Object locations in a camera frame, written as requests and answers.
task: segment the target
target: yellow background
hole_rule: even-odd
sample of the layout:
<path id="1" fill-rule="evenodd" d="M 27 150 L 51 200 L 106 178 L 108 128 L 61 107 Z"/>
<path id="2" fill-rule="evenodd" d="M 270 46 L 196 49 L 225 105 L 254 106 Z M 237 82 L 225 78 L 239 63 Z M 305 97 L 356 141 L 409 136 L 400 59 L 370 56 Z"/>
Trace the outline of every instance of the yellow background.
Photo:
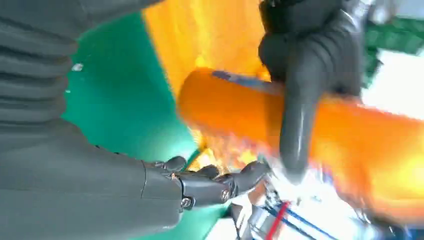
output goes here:
<path id="1" fill-rule="evenodd" d="M 166 0 L 143 14 L 176 97 L 196 67 L 246 75 L 262 71 L 259 0 Z"/>

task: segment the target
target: robotic hand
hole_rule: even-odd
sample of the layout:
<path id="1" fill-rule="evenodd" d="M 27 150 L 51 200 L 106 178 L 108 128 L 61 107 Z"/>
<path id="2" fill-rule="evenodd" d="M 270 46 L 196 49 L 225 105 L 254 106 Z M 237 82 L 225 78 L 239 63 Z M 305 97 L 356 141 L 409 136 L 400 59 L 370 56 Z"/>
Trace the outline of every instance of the robotic hand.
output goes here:
<path id="1" fill-rule="evenodd" d="M 259 161 L 251 162 L 239 173 L 221 176 L 213 165 L 205 166 L 197 172 L 181 171 L 185 164 L 186 160 L 180 156 L 167 162 L 149 164 L 171 180 L 176 180 L 181 186 L 181 207 L 185 210 L 223 204 L 231 198 L 247 193 L 253 190 L 269 171 L 269 167 Z"/>
<path id="2" fill-rule="evenodd" d="M 317 103 L 325 93 L 361 95 L 364 23 L 373 1 L 264 0 L 259 56 L 285 84 L 276 175 L 299 184 L 308 167 Z"/>
<path id="3" fill-rule="evenodd" d="M 95 26 L 156 0 L 0 2 L 0 236 L 8 240 L 122 240 L 174 227 L 183 209 L 253 188 L 255 162 L 217 176 L 185 160 L 146 163 L 88 143 L 61 118 L 69 57 Z"/>

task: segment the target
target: orange can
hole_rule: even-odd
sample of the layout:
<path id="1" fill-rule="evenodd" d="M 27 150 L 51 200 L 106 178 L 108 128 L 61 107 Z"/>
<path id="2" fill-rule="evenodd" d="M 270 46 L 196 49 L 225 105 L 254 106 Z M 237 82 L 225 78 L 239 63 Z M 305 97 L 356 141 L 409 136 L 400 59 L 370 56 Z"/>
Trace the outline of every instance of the orange can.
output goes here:
<path id="1" fill-rule="evenodd" d="M 199 68 L 178 98 L 186 123 L 237 136 L 278 154 L 282 86 Z M 402 223 L 424 220 L 424 122 L 325 96 L 318 104 L 310 164 L 325 166 L 337 190 Z"/>

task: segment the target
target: gray robotic hand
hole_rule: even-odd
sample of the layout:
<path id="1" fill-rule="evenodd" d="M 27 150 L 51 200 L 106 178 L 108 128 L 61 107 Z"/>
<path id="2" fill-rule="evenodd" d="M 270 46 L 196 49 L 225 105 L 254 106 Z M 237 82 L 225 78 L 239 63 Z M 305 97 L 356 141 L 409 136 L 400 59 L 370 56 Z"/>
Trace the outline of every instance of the gray robotic hand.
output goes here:
<path id="1" fill-rule="evenodd" d="M 271 79 L 285 85 L 281 159 L 271 164 L 278 169 L 276 175 L 293 184 L 303 181 L 309 166 L 322 96 L 361 96 L 364 25 L 371 2 L 263 0 L 260 4 L 266 34 L 259 56 Z"/>
<path id="2" fill-rule="evenodd" d="M 181 187 L 181 207 L 185 210 L 223 204 L 231 198 L 255 188 L 270 168 L 266 163 L 254 161 L 238 173 L 219 175 L 219 170 L 208 165 L 199 171 L 182 171 L 186 160 L 181 156 L 167 162 L 147 163 L 147 168 L 156 168 Z"/>

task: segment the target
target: green table surface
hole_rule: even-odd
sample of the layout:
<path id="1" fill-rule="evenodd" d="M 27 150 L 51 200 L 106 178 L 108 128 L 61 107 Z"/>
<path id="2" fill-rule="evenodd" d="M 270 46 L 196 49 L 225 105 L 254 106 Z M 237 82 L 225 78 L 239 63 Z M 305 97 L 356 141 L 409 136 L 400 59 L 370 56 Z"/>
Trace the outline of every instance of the green table surface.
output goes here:
<path id="1" fill-rule="evenodd" d="M 91 143 L 145 161 L 188 158 L 196 150 L 176 114 L 141 14 L 102 25 L 79 44 L 73 61 L 82 70 L 68 75 L 64 117 Z M 138 239 L 204 239 L 224 211 L 224 206 L 188 211 L 173 230 Z"/>

